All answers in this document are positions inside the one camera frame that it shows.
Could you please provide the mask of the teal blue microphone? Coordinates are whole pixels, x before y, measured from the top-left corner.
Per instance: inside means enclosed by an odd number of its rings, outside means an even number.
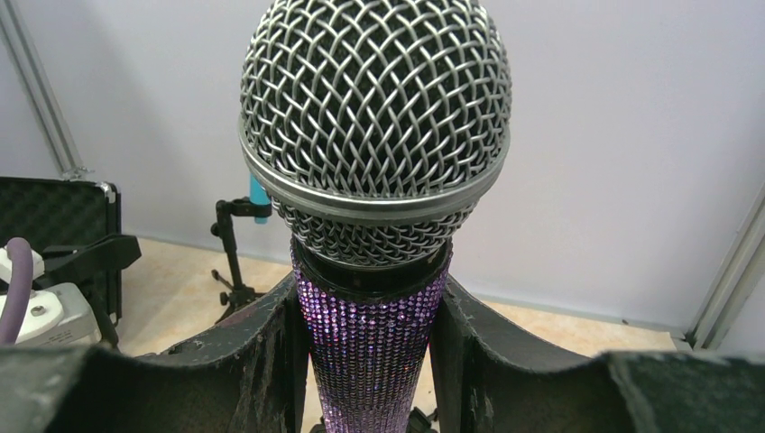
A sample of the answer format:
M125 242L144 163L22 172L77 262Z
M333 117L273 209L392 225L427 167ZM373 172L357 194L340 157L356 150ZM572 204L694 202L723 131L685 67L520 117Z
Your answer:
M254 175L250 175L249 200L255 206L255 223L265 225L272 215L272 202Z

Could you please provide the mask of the black shock-mount tripod stand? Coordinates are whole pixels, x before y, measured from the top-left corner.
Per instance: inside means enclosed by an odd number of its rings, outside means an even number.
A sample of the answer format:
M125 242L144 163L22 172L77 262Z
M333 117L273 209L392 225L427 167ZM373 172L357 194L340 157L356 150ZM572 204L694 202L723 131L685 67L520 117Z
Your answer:
M438 409L434 409L430 414L415 407L409 415L407 433L438 433L434 424L438 422ZM310 433L326 433L326 424L323 416L309 431Z

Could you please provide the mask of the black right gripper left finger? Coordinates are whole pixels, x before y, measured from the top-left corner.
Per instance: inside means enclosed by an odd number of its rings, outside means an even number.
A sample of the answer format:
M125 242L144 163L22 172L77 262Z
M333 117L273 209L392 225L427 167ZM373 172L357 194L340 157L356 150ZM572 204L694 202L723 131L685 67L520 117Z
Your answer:
M4 432L298 432L308 345L292 276L158 354L1 350Z

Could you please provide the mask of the purple glitter microphone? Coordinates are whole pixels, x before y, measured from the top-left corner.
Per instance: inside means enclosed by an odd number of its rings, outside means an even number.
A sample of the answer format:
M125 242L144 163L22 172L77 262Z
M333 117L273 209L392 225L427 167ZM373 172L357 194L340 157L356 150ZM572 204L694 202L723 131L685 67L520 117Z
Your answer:
M244 58L244 160L290 229L323 424L404 432L456 231L508 155L477 1L274 1Z

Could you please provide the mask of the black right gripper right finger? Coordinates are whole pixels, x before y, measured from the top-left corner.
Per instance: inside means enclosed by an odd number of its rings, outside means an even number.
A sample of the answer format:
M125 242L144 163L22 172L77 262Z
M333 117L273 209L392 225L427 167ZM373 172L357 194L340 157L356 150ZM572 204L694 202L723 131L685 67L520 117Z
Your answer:
M761 432L764 357L579 355L519 327L453 277L430 344L444 432Z

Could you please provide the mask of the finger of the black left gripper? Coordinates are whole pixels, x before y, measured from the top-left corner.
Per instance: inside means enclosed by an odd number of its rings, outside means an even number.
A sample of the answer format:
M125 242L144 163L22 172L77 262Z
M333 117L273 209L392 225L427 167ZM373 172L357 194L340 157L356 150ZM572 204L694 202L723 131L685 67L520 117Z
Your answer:
M87 245L52 245L41 255L44 277L84 281L101 272L128 268L142 256L142 251L135 236L111 234Z

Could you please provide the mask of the black tripod microphone stand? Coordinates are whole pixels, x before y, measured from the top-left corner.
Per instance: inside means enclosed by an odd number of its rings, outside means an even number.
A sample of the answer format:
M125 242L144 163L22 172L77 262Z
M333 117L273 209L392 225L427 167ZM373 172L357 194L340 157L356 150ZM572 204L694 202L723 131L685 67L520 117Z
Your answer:
M216 203L217 221L210 227L210 233L222 241L231 274L231 281L226 280L218 270L213 269L211 276L215 281L228 288L228 292L219 294L220 303L226 307L216 324L233 315L248 305L256 302L262 293L244 283L237 255L237 242L234 229L235 217L264 217L272 214L271 204L254 204L249 198L218 200Z

